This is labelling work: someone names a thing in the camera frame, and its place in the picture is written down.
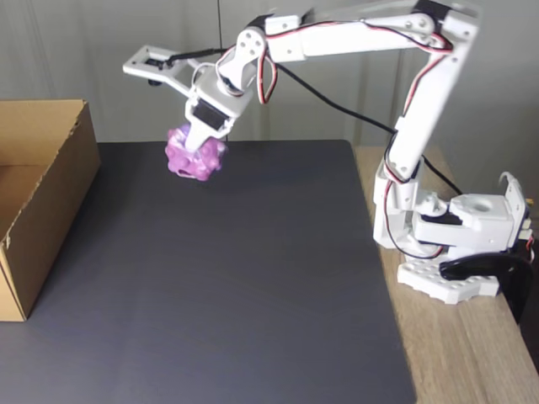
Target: black wire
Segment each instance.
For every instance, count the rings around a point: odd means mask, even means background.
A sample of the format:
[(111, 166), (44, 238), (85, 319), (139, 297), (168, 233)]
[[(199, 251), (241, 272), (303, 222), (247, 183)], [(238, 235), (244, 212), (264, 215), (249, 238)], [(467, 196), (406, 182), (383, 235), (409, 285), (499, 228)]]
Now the black wire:
[(358, 120), (364, 120), (365, 122), (368, 122), (369, 124), (374, 125), (374, 126), (380, 128), (382, 130), (385, 130), (386, 132), (389, 132), (391, 134), (396, 133), (396, 131), (393, 128), (390, 128), (389, 126), (384, 125), (382, 122), (378, 122), (377, 120), (369, 118), (368, 116), (364, 116), (363, 114), (357, 113), (355, 111), (351, 111), (350, 109), (346, 109), (345, 107), (343, 107), (343, 106), (341, 106), (339, 104), (336, 104), (334, 101), (332, 101), (331, 99), (329, 99), (328, 97), (326, 97), (325, 95), (320, 93), (316, 88), (311, 86), (311, 84), (309, 84), (308, 82), (305, 82), (302, 78), (298, 77), (295, 73), (291, 72), (286, 67), (282, 66), (279, 63), (275, 63), (275, 64), (277, 65), (277, 68), (279, 70), (282, 70), (285, 74), (290, 76), (290, 78), (297, 81), (306, 90), (310, 91), (313, 95), (320, 98), (324, 103), (326, 103), (330, 107), (333, 107), (333, 108), (339, 110), (340, 112), (342, 112), (344, 114), (353, 116), (354, 118), (356, 118)]
[(197, 50), (195, 52), (178, 53), (177, 55), (170, 56), (165, 62), (172, 66), (175, 61), (184, 61), (186, 59), (195, 59), (197, 57), (205, 57), (211, 55), (222, 55), (227, 49), (223, 48), (209, 48), (204, 50)]
[(438, 176), (444, 183), (446, 183), (449, 188), (453, 189), (457, 195), (462, 195), (462, 191), (460, 188), (458, 188), (448, 177), (446, 177), (443, 173), (440, 172), (438, 168), (432, 165), (432, 162), (426, 157), (423, 156), (424, 164), (432, 171), (434, 174)]
[(393, 185), (393, 182), (390, 182), (389, 185), (387, 186), (387, 189), (386, 189), (386, 193), (384, 194), (384, 216), (386, 217), (386, 230), (387, 230), (387, 234), (389, 236), (389, 238), (391, 239), (391, 242), (393, 243), (393, 246), (395, 246), (395, 248), (402, 254), (404, 255), (408, 255), (409, 257), (412, 257), (412, 258), (416, 258), (416, 259), (435, 259), (437, 257), (440, 256), (441, 252), (442, 252), (442, 248), (439, 248), (437, 252), (435, 252), (434, 254), (432, 255), (429, 255), (428, 257), (421, 257), (420, 255), (414, 255), (410, 252), (406, 252), (404, 251), (398, 244), (397, 242), (395, 241), (395, 239), (393, 238), (393, 234), (391, 233), (391, 230), (390, 230), (390, 226), (389, 226), (389, 215), (387, 214), (387, 197), (389, 196), (389, 190), (391, 189)]
[[(351, 111), (350, 109), (346, 109), (345, 107), (336, 104), (334, 101), (320, 93), (316, 88), (311, 86), (309, 83), (305, 82), (303, 79), (298, 77), (295, 73), (288, 70), (286, 67), (282, 66), (279, 63), (275, 63), (277, 65), (277, 68), (282, 70), (285, 74), (290, 76), (293, 80), (296, 80), (299, 84), (301, 84), (306, 90), (310, 91), (312, 94), (316, 95), (318, 98), (320, 98), (324, 103), (329, 105), (330, 107), (333, 107), (340, 112), (343, 112), (345, 114), (348, 114), (350, 116), (353, 116), (354, 118), (358, 120), (364, 120), (365, 122), (370, 123), (371, 125), (374, 125), (382, 130), (385, 130), (386, 132), (390, 133), (392, 135), (391, 140), (389, 141), (389, 144), (386, 147), (386, 150), (384, 151), (384, 159), (387, 160), (387, 153), (391, 149), (391, 146), (393, 144), (393, 140), (395, 139), (395, 135), (397, 134), (397, 131), (393, 128), (390, 128), (389, 126), (384, 125), (381, 122), (378, 122), (377, 120), (374, 120), (372, 118), (369, 118), (368, 116), (364, 116), (363, 114), (359, 114), (355, 111)], [(457, 194), (462, 195), (462, 191), (448, 178), (446, 177), (438, 168), (436, 168), (430, 160), (423, 156), (424, 163), (426, 166), (435, 174), (437, 175), (444, 183), (446, 183), (451, 189), (453, 189)]]
[(217, 21), (219, 23), (219, 47), (222, 48), (221, 1), (220, 0), (217, 0)]

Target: pink object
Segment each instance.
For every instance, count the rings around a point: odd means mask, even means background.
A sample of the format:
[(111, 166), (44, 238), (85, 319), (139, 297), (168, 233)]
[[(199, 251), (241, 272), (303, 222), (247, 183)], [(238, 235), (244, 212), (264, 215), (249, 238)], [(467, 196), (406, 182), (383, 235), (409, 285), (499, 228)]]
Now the pink object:
[(194, 153), (187, 151), (185, 139), (189, 129), (190, 125), (185, 124), (168, 131), (168, 144), (165, 147), (168, 169), (180, 177), (207, 181), (211, 173), (221, 169), (221, 157), (227, 147), (222, 141), (211, 137)]

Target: white robotic arm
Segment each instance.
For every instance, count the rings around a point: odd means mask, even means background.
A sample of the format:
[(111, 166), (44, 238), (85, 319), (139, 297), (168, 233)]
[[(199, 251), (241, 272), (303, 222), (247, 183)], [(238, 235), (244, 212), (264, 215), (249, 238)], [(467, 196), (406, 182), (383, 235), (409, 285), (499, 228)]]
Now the white robotic arm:
[[(424, 267), (437, 270), (444, 261), (506, 251), (530, 232), (524, 196), (510, 175), (505, 196), (460, 195), (445, 202), (420, 188), (423, 152), (476, 38), (478, 11), (461, 3), (404, 0), (367, 3), (345, 12), (346, 20), (314, 13), (257, 18), (214, 66), (194, 59), (170, 63), (173, 52), (145, 46), (124, 65), (124, 72), (165, 82), (188, 97), (185, 116), (191, 129), (185, 147), (196, 152), (209, 138), (230, 132), (253, 97), (253, 81), (259, 101), (267, 102), (276, 82), (276, 62), (392, 49), (428, 52), (429, 61), (412, 83), (376, 173), (374, 238), (407, 255), (400, 281), (434, 297), (456, 303), (471, 295), (495, 294), (498, 287), (491, 279), (476, 282), (470, 292), (469, 285), (463, 290), (462, 285), (444, 286), (439, 275), (420, 275)], [(274, 78), (266, 94), (265, 61)], [(176, 79), (188, 65), (195, 69), (190, 87)]]

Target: dark gray surface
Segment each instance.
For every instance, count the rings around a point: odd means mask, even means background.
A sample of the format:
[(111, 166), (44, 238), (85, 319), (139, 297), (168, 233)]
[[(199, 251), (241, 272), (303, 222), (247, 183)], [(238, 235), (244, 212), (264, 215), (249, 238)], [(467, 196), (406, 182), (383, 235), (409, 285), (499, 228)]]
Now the dark gray surface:
[(25, 324), (0, 402), (414, 402), (350, 146), (238, 142), (209, 183), (162, 143), (102, 169)]

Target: wooden table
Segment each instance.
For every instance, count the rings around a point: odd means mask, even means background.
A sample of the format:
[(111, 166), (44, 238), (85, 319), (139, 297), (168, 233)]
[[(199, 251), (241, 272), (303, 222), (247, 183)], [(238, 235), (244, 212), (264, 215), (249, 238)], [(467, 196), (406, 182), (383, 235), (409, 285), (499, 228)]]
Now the wooden table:
[[(382, 153), (382, 147), (355, 150), (372, 220)], [(450, 174), (439, 150), (427, 156)], [(424, 186), (446, 199), (452, 196), (431, 172)], [(539, 403), (539, 376), (502, 295), (447, 306), (397, 283), (401, 253), (380, 248), (380, 255), (419, 403)]]

